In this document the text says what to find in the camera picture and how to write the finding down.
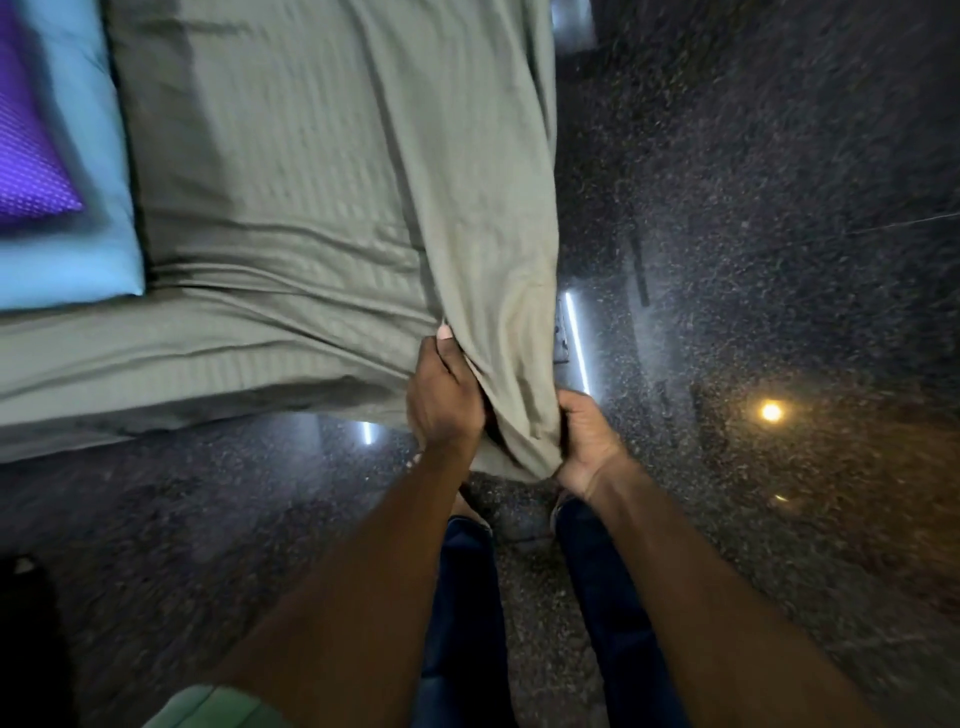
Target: wrist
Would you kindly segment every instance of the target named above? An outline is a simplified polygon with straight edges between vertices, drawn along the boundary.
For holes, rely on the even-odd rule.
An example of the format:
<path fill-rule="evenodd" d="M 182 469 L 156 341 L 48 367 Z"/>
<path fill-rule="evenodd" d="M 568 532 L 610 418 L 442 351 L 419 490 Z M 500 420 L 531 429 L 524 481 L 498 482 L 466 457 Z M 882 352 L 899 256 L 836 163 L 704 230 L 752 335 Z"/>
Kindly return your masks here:
<path fill-rule="evenodd" d="M 654 481 L 643 466 L 624 452 L 593 476 L 588 504 L 613 533 L 631 520 L 633 501 L 653 487 Z"/>
<path fill-rule="evenodd" d="M 479 436 L 450 437 L 428 442 L 423 449 L 423 456 L 429 453 L 431 456 L 441 457 L 447 462 L 463 465 L 469 469 L 470 463 L 473 462 L 473 456 L 476 455 L 479 447 Z"/>

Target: foot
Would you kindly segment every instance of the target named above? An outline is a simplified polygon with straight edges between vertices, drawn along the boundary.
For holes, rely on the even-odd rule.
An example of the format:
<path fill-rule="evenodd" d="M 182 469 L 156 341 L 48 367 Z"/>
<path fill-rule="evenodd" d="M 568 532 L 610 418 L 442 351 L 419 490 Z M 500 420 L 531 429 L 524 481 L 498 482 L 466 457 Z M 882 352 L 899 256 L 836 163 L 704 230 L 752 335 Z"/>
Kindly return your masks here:
<path fill-rule="evenodd" d="M 470 504 L 467 503 L 466 499 L 460 494 L 460 491 L 457 491 L 457 497 L 453 500 L 453 508 L 450 509 L 450 518 L 452 519 L 454 516 L 470 519 L 471 521 L 482 525 L 490 533 L 493 533 L 493 529 L 490 528 L 490 524 L 480 518 L 479 513 L 470 508 Z"/>

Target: forearm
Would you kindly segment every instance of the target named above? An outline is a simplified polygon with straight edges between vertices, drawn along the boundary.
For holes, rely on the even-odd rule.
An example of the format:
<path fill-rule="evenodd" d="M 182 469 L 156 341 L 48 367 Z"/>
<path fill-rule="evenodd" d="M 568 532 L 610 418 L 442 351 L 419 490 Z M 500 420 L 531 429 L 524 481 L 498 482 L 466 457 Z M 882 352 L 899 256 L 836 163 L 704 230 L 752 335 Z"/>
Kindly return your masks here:
<path fill-rule="evenodd" d="M 694 725 L 880 724 L 852 683 L 639 465 L 602 477 L 590 504 L 634 579 Z"/>
<path fill-rule="evenodd" d="M 464 449 L 428 449 L 351 536 L 228 656 L 218 682 L 297 725 L 409 720 Z"/>

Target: leg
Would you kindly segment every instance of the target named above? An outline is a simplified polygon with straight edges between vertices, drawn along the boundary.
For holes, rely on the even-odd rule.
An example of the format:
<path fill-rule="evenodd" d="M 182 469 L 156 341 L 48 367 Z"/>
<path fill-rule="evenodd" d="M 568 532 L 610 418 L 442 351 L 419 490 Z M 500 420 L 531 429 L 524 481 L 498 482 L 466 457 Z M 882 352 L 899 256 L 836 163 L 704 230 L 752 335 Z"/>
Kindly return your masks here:
<path fill-rule="evenodd" d="M 446 526 L 413 725 L 516 726 L 493 543 L 469 518 Z"/>
<path fill-rule="evenodd" d="M 634 582 L 604 524 L 573 498 L 560 506 L 556 532 L 600 664 L 611 727 L 689 725 Z"/>

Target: blue pillow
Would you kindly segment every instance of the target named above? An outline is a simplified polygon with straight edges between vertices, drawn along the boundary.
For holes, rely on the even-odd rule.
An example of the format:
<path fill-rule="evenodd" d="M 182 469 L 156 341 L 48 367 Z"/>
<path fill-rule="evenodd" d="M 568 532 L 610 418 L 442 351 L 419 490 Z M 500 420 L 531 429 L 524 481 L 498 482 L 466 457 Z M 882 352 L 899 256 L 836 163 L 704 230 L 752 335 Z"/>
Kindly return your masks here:
<path fill-rule="evenodd" d="M 34 91 L 83 212 L 0 231 L 0 310 L 143 293 L 127 145 L 98 0 L 17 0 Z"/>

